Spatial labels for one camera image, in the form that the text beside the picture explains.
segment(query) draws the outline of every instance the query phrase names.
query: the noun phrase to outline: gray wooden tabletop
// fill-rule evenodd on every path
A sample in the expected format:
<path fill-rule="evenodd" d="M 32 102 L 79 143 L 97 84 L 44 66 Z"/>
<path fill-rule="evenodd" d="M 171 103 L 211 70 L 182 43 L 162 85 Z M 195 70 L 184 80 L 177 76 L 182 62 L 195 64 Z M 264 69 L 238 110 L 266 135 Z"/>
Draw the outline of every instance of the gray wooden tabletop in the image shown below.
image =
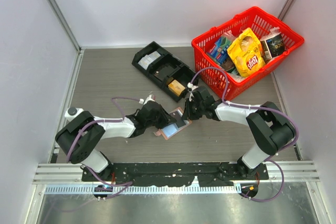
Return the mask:
<path fill-rule="evenodd" d="M 111 103 L 111 97 L 125 96 L 146 98 L 155 94 L 156 101 L 168 112 L 184 108 L 184 100 L 176 103 L 153 82 L 131 65 L 139 48 L 85 50 L 72 99 L 72 106 L 88 110 L 95 116 L 117 118 L 120 113 Z M 169 52 L 178 56 L 194 69 L 191 47 L 170 47 Z M 279 105 L 271 76 L 267 76 L 233 100 L 245 104 L 263 104 L 272 101 Z M 119 100 L 126 114 L 132 114 L 141 105 Z M 155 128 L 135 138 L 109 138 L 101 140 L 97 149 L 112 162 L 215 162 L 236 161 L 245 154 L 255 140 L 249 127 L 232 122 L 216 122 L 207 118 L 194 121 L 169 140 L 153 134 Z M 297 160 L 294 149 L 282 151 L 274 160 Z M 65 162 L 59 153 L 58 163 Z"/>

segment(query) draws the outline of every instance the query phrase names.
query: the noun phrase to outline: red logo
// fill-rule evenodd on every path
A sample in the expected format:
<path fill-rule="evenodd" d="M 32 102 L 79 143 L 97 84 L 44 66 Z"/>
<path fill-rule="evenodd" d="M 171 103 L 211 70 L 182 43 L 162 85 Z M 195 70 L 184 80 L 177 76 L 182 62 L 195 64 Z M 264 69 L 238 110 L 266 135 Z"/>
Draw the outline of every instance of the red logo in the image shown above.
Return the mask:
<path fill-rule="evenodd" d="M 249 70 L 252 69 L 252 67 L 258 63 L 258 57 L 254 55 L 252 58 L 250 58 L 247 62 L 247 67 Z"/>

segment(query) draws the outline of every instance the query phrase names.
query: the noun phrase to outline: yellow chip bag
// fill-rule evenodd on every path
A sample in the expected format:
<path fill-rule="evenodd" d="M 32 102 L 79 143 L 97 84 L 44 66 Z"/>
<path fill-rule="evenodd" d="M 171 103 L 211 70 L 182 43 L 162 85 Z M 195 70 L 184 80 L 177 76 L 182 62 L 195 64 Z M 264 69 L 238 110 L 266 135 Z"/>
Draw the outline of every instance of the yellow chip bag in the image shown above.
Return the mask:
<path fill-rule="evenodd" d="M 261 43 L 251 28 L 245 29 L 227 52 L 242 77 L 248 77 L 265 65 Z"/>

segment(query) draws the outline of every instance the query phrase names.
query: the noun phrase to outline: gray floor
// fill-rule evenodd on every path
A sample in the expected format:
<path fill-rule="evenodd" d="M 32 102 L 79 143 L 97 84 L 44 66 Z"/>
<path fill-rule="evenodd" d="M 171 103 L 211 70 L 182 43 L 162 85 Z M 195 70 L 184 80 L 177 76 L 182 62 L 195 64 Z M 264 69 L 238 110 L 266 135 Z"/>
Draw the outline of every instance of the gray floor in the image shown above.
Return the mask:
<path fill-rule="evenodd" d="M 167 50 L 194 69 L 191 47 Z M 72 106 L 88 110 L 96 116 L 114 118 L 120 113 L 111 103 L 111 97 L 146 98 L 153 93 L 167 111 L 179 106 L 183 108 L 184 101 L 173 101 L 131 65 L 137 51 L 139 48 L 85 50 Z M 265 77 L 233 101 L 246 104 L 273 101 L 279 105 L 271 76 Z M 121 100 L 119 103 L 126 114 L 134 113 L 140 106 L 133 101 Z M 105 139 L 98 143 L 97 149 L 112 162 L 214 162 L 236 161 L 254 144 L 248 127 L 206 118 L 194 121 L 169 140 L 154 136 L 153 131 L 154 128 L 147 129 L 145 134 L 131 139 Z M 297 158 L 294 149 L 288 148 L 274 160 L 294 161 Z M 57 162 L 65 162 L 63 152 Z"/>
<path fill-rule="evenodd" d="M 265 199 L 280 185 L 261 183 L 259 187 L 257 198 Z M 282 194 L 267 203 L 252 202 L 238 194 L 122 195 L 78 208 L 91 199 L 92 195 L 46 195 L 37 223 L 318 223 L 306 183 L 286 183 Z"/>

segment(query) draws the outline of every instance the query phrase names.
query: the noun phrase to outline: red plastic shopping basket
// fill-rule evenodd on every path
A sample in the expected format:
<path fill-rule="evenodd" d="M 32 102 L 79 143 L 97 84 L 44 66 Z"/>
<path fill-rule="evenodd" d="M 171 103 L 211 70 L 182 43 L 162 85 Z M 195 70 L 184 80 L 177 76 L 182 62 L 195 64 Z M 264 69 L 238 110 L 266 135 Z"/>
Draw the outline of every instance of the red plastic shopping basket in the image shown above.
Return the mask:
<path fill-rule="evenodd" d="M 213 27 L 206 33 L 193 39 L 192 46 L 195 52 L 195 69 L 196 71 L 206 67 L 220 68 L 208 55 L 208 52 L 222 35 L 223 32 L 231 30 L 233 35 L 238 36 L 243 30 L 250 27 L 256 36 L 260 39 L 267 35 L 273 27 L 280 27 L 283 41 L 286 45 L 286 51 L 276 57 L 271 62 L 257 72 L 245 78 L 242 82 L 235 81 L 228 75 L 228 89 L 225 94 L 226 100 L 231 100 L 240 93 L 248 89 L 250 86 L 261 80 L 263 77 L 271 73 L 282 63 L 282 61 L 296 48 L 301 46 L 305 41 L 300 35 L 291 30 L 285 23 L 276 17 L 264 12 L 259 7 L 251 7 L 250 9 L 234 16 L 230 21 L 218 27 Z M 225 87 L 225 78 L 223 74 L 217 70 L 207 69 L 201 73 L 202 80 L 219 96 L 222 97 Z"/>

